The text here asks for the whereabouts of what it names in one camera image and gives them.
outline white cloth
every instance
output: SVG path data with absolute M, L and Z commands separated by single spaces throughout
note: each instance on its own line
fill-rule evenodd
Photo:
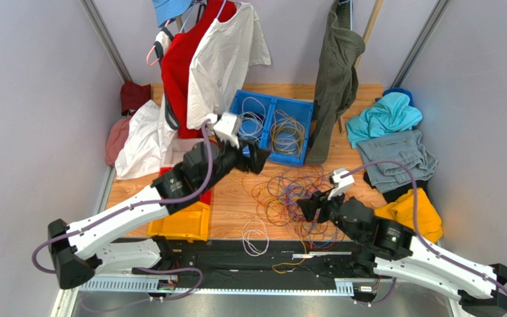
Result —
M 208 114 L 230 109 L 246 80 L 248 67 L 270 65 L 271 55 L 259 17 L 251 3 L 237 3 L 236 14 L 215 19 L 189 66 L 187 128 L 198 129 Z
M 160 171 L 177 134 L 166 123 L 166 98 L 162 106 L 152 100 L 136 111 L 129 123 L 129 137 L 115 161 L 117 179 L 129 180 Z

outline yellow cloth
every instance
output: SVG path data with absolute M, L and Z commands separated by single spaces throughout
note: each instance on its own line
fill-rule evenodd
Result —
M 391 219 L 415 230 L 413 222 L 414 190 L 409 190 L 407 194 L 400 196 L 393 203 L 377 208 L 374 214 L 377 217 Z M 441 227 L 441 217 L 429 202 L 429 198 L 418 188 L 418 226 L 419 232 L 427 240 L 435 243 L 443 236 Z

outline pink folded cloth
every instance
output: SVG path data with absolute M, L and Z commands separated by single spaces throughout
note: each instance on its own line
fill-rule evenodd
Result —
M 115 166 L 119 152 L 125 147 L 129 137 L 129 122 L 131 117 L 121 119 L 111 128 L 107 144 L 105 145 L 105 163 Z

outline blue cap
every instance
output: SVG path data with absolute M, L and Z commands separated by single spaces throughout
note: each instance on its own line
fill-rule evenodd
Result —
M 152 0 L 156 9 L 158 26 L 162 26 L 167 20 L 182 15 L 189 6 L 191 0 Z

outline gray wall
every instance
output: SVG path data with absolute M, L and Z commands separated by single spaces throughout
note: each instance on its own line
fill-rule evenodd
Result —
M 332 1 L 249 1 L 261 19 L 273 65 L 250 68 L 246 82 L 315 83 L 326 16 Z M 353 28 L 363 34 L 374 0 L 353 1 Z M 152 2 L 95 2 L 133 80 L 161 83 L 160 67 L 148 67 L 145 63 L 146 54 L 158 33 Z M 390 85 L 435 2 L 385 1 L 361 60 L 361 83 Z M 194 16 L 186 26 L 193 26 Z M 173 26 L 169 29 L 177 32 Z
M 507 265 L 507 1 L 452 1 L 406 80 L 449 250 Z
M 0 1 L 0 316 L 49 316 L 56 277 L 31 252 L 93 212 L 120 86 L 78 1 Z

